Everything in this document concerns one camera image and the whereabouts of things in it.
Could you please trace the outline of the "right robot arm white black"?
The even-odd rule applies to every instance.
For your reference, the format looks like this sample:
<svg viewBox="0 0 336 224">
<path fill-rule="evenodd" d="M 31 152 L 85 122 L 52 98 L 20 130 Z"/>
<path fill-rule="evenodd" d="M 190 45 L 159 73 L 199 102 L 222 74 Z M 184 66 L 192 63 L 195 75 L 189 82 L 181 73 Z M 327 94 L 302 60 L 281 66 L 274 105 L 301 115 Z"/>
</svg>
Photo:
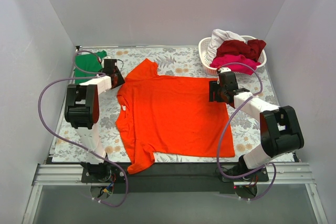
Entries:
<svg viewBox="0 0 336 224">
<path fill-rule="evenodd" d="M 291 106 L 277 106 L 258 98 L 245 88 L 239 88 L 232 71 L 218 71 L 218 80 L 209 82 L 209 101 L 224 102 L 246 113 L 259 122 L 260 144 L 242 155 L 237 164 L 227 171 L 218 170 L 227 179 L 251 180 L 274 158 L 299 150 L 304 138 L 296 112 Z"/>
</svg>

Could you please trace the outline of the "dark red t-shirt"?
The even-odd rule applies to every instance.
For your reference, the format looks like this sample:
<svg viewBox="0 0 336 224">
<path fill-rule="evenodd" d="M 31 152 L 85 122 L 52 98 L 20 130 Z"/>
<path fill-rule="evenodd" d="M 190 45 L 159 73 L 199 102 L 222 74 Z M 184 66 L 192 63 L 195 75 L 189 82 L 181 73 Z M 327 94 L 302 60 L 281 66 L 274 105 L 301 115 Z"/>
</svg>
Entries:
<svg viewBox="0 0 336 224">
<path fill-rule="evenodd" d="M 252 39 L 247 42 L 226 40 L 217 49 L 216 58 L 225 55 L 243 55 L 245 58 L 257 62 L 265 46 L 266 42 L 259 39 Z"/>
</svg>

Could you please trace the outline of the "white plastic laundry basket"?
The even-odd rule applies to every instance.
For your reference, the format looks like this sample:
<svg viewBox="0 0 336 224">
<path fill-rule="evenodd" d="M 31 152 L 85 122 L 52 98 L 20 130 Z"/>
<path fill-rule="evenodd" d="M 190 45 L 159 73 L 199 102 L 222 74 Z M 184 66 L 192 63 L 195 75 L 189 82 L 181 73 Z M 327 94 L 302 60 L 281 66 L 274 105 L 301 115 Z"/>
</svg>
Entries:
<svg viewBox="0 0 336 224">
<path fill-rule="evenodd" d="M 207 49 L 210 42 L 211 37 L 203 38 L 198 43 L 198 53 L 205 73 L 211 76 L 215 76 L 217 74 L 217 71 L 215 68 L 210 67 L 211 62 L 207 58 Z M 260 54 L 258 62 L 260 63 L 260 65 L 257 66 L 257 69 L 263 67 L 267 62 L 267 56 L 264 49 Z"/>
</svg>

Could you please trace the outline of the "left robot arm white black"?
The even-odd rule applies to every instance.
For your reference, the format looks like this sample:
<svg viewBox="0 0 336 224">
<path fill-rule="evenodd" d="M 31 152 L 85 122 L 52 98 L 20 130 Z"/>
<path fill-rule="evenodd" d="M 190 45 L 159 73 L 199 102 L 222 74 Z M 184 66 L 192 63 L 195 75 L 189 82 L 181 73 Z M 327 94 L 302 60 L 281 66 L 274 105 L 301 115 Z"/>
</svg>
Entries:
<svg viewBox="0 0 336 224">
<path fill-rule="evenodd" d="M 124 78 L 117 66 L 117 60 L 105 57 L 102 60 L 103 77 L 95 77 L 81 84 L 67 87 L 65 120 L 71 124 L 88 149 L 84 167 L 88 175 L 100 182 L 111 178 L 112 170 L 97 156 L 106 157 L 99 136 L 99 95 L 124 84 Z"/>
</svg>

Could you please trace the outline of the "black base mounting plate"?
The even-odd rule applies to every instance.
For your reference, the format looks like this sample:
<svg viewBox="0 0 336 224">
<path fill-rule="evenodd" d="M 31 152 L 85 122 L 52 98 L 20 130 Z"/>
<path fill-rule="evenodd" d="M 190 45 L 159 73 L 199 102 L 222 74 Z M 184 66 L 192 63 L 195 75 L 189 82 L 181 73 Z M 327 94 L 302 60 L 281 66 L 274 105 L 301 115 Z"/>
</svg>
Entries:
<svg viewBox="0 0 336 224">
<path fill-rule="evenodd" d="M 107 187 L 113 183 L 116 194 L 128 189 L 130 193 L 219 192 L 234 194 L 234 181 L 219 173 L 215 163 L 155 163 L 134 175 L 108 163 L 98 165 L 80 163 L 83 167 L 81 182 Z"/>
</svg>

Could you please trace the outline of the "white t-shirt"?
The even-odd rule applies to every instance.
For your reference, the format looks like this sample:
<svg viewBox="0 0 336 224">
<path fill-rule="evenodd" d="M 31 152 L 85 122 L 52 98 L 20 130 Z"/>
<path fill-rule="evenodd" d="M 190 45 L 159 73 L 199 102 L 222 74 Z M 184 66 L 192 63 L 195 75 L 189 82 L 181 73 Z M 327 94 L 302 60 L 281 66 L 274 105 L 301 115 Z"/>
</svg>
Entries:
<svg viewBox="0 0 336 224">
<path fill-rule="evenodd" d="M 216 54 L 217 54 L 217 49 L 221 46 L 223 42 L 227 40 L 239 40 L 242 42 L 246 42 L 246 40 L 242 36 L 232 31 L 214 29 L 212 31 L 211 40 L 207 47 L 207 59 L 209 61 L 213 61 L 215 59 Z"/>
</svg>

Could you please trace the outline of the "magenta pink t-shirt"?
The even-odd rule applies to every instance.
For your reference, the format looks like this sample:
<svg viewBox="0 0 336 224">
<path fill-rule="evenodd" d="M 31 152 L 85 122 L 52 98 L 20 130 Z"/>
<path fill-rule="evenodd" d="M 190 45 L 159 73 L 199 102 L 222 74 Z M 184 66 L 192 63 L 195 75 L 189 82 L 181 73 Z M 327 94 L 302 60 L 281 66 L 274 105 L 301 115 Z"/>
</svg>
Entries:
<svg viewBox="0 0 336 224">
<path fill-rule="evenodd" d="M 257 69 L 257 66 L 261 65 L 260 62 L 255 62 L 251 59 L 248 59 L 244 55 L 224 55 L 222 57 L 215 58 L 210 64 L 210 67 L 218 68 L 228 63 L 232 63 L 232 65 L 227 66 L 227 68 L 230 68 L 231 71 L 248 75 L 252 75 L 253 71 L 246 66 L 240 65 L 239 63 L 245 64 L 254 70 Z"/>
</svg>

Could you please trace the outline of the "folded green t-shirt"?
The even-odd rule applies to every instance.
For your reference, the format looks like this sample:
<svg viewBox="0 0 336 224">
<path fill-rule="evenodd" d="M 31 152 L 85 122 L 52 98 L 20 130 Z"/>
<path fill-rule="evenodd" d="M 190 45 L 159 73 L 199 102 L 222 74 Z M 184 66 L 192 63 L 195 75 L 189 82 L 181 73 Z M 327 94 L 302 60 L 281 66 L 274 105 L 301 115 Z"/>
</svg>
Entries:
<svg viewBox="0 0 336 224">
<path fill-rule="evenodd" d="M 85 71 L 89 72 L 101 72 L 102 65 L 97 57 L 93 54 L 82 54 L 75 58 L 76 65 Z M 92 77 L 93 74 L 88 74 L 85 72 L 80 71 L 79 69 L 75 68 L 74 76 L 77 77 Z"/>
</svg>

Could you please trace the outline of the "aluminium frame rail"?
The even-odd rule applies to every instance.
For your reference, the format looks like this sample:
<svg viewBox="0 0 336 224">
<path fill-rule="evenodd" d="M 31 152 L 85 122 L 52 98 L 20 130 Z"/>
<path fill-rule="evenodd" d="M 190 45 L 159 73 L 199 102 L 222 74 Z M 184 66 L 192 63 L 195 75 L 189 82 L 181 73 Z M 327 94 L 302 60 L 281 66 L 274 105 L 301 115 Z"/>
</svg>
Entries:
<svg viewBox="0 0 336 224">
<path fill-rule="evenodd" d="M 271 182 L 274 174 L 274 184 L 315 184 L 316 180 L 308 163 L 276 162 L 276 171 L 271 165 L 267 166 L 268 179 L 259 185 Z M 79 164 L 43 164 L 38 165 L 34 175 L 33 185 L 103 185 L 95 180 L 89 180 L 83 167 Z"/>
</svg>

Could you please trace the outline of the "orange t-shirt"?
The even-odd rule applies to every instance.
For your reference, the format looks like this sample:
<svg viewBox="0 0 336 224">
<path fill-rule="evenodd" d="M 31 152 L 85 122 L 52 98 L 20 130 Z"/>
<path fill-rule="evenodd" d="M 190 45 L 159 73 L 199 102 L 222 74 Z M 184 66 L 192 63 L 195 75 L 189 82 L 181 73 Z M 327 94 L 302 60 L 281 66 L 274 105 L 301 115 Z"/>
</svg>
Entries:
<svg viewBox="0 0 336 224">
<path fill-rule="evenodd" d="M 116 126 L 130 174 L 149 168 L 155 153 L 235 156 L 227 106 L 209 101 L 208 85 L 208 78 L 161 76 L 148 59 L 126 76 L 117 94 Z"/>
</svg>

